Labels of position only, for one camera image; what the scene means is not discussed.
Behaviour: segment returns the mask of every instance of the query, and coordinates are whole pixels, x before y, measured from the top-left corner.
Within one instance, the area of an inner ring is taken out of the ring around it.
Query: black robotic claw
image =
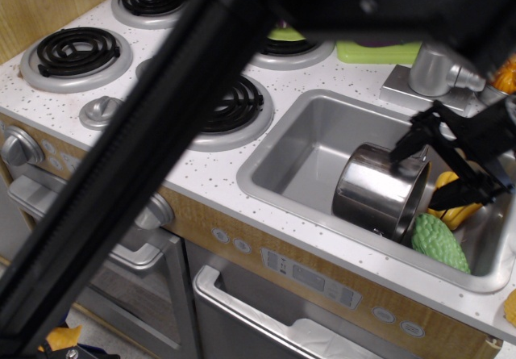
[[[401,161],[431,145],[459,179],[438,189],[430,208],[446,210],[478,202],[488,204],[503,193],[513,193],[514,184],[498,161],[502,153],[516,148],[516,97],[509,96],[472,118],[457,115],[441,102],[411,119],[412,127],[396,143],[391,161]],[[440,130],[444,123],[455,138]],[[465,158],[457,151],[460,149]],[[476,162],[476,171],[468,163]]]

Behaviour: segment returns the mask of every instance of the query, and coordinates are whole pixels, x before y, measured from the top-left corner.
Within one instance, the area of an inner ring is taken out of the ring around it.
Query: dishwasher handle
[[[216,286],[221,273],[204,265],[193,280],[197,296],[220,312],[239,320],[256,332],[309,359],[381,359],[375,353],[315,323],[298,319],[291,326],[258,311]]]

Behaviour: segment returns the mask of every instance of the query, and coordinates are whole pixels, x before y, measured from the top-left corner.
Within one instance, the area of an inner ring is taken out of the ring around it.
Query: yellow object
[[[50,344],[52,351],[74,347],[79,342],[81,329],[81,325],[75,328],[54,328],[52,332],[48,334],[47,342]]]
[[[304,40],[305,37],[291,27],[287,28],[274,28],[268,38],[272,40],[283,40],[287,42],[297,42]]]
[[[503,304],[503,311],[506,313],[507,321],[516,327],[516,290],[510,292]]]
[[[504,65],[494,74],[491,85],[496,89],[507,94],[516,91],[516,56],[512,56]]]
[[[454,172],[443,172],[437,178],[437,181],[435,182],[435,188],[439,189],[458,178],[459,177]],[[467,218],[475,214],[481,207],[481,204],[473,203],[467,206],[451,208],[445,211],[435,211],[429,208],[427,212],[428,214],[432,214],[433,216],[441,219],[448,226],[448,228],[453,231],[456,230]]]

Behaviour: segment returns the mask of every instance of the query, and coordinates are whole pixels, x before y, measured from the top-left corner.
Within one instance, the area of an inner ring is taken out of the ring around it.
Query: stainless steel pot
[[[416,213],[429,172],[430,164],[422,158],[394,165],[388,149],[362,144],[340,175],[333,214],[399,242]]]

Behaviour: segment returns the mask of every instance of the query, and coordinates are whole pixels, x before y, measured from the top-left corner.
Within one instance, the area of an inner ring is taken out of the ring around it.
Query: gray sink basin
[[[341,94],[311,90],[296,100],[246,160],[237,182],[252,197],[443,280],[479,293],[499,290],[509,281],[515,259],[512,195],[482,207],[454,232],[471,274],[415,252],[410,235],[399,244],[331,213],[335,187],[353,151],[364,142],[392,149],[409,129],[409,118]],[[449,170],[432,149],[428,159],[431,173],[418,212],[426,210],[436,178]],[[507,155],[500,160],[514,180],[514,158]]]

